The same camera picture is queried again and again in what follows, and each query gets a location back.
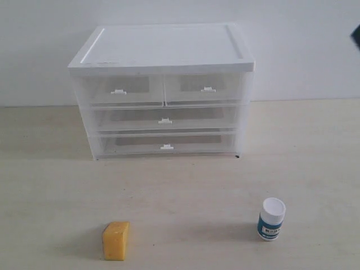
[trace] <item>sponge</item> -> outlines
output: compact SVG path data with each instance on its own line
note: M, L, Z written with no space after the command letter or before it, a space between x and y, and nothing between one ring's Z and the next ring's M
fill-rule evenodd
M111 222L102 233L105 260L124 260L128 241L129 222Z

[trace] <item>blue label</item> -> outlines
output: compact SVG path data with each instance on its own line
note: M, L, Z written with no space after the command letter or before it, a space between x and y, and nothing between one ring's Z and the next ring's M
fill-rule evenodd
M264 238L275 239L280 233L281 224L282 222L278 225L270 225L259 216L258 233Z

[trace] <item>white lid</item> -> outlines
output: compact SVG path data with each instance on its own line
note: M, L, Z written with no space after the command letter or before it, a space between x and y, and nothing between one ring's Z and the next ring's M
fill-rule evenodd
M243 72L254 70L254 60L231 22L112 25L99 26L69 68L86 74Z
M260 212L262 220L270 225L280 224L285 216L285 204L278 198L267 198Z

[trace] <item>white bottle cap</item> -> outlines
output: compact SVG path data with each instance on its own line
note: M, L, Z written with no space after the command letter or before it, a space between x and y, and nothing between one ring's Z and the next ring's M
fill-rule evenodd
M277 198L267 198L263 202L260 216L263 221L270 225L280 224L285 216L285 204Z

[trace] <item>plastic drawer unit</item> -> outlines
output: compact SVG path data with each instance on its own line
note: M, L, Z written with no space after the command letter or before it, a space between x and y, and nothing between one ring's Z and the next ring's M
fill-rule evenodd
M241 155L254 60L235 23L100 26L69 64L94 159Z

